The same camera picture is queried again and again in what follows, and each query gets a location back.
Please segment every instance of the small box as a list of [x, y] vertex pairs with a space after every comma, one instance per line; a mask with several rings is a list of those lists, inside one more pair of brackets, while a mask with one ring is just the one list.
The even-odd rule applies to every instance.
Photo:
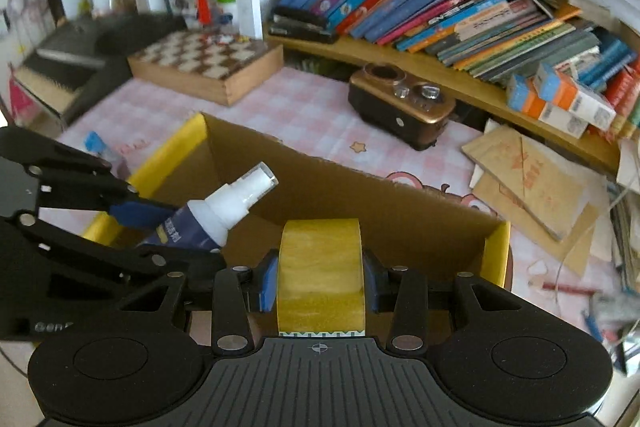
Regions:
[[608, 130], [616, 117], [616, 110], [606, 99], [548, 64], [540, 64], [533, 85], [542, 100], [570, 112], [602, 131]]
[[574, 138], [582, 136], [588, 122], [542, 100], [534, 88], [533, 79], [514, 74], [507, 86], [507, 104], [531, 118], [536, 118]]
[[577, 87], [569, 75], [556, 71], [544, 62], [540, 62], [533, 85], [542, 100], [558, 107], [569, 107], [577, 93]]
[[281, 45], [189, 31], [172, 33], [128, 60], [137, 78], [222, 105], [236, 103], [284, 66]]
[[548, 102], [545, 104], [545, 108], [540, 113], [538, 120], [574, 138], [581, 137], [589, 124], [574, 114]]

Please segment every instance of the checkered board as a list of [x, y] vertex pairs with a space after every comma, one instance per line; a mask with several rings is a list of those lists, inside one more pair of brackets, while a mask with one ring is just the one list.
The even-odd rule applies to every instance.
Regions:
[[271, 49], [264, 41], [247, 38], [230, 44], [207, 44], [208, 36], [200, 32], [175, 32], [131, 58], [183, 73], [225, 80]]

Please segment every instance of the chessboard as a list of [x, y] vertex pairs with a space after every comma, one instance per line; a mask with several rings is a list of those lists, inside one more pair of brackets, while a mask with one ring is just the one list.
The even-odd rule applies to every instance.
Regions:
[[231, 105], [284, 64], [281, 46], [242, 36], [181, 31], [129, 57], [133, 75]]

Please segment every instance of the star sticker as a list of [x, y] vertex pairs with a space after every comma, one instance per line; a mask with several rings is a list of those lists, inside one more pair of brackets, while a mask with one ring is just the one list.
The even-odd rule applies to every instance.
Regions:
[[367, 144], [361, 142], [353, 142], [349, 149], [353, 150], [354, 153], [359, 154], [361, 152], [367, 152]]

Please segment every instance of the wooden shelf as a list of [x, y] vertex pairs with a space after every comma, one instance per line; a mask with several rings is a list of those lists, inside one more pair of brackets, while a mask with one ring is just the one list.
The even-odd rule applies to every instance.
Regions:
[[264, 34], [268, 41], [279, 42], [288, 49], [332, 58], [357, 66], [367, 62], [391, 62], [408, 73], [442, 86], [456, 99], [504, 118], [567, 149], [580, 156], [598, 171], [613, 175], [618, 171], [620, 150], [617, 144], [609, 144], [600, 136], [593, 134], [584, 134], [582, 138], [577, 140], [560, 133], [545, 123], [507, 107], [505, 92], [500, 87], [481, 82], [462, 71], [446, 68], [436, 58], [426, 54], [403, 53], [391, 47], [377, 46], [350, 37], [341, 37], [335, 44], [319, 44], [273, 37], [268, 35], [266, 30]]

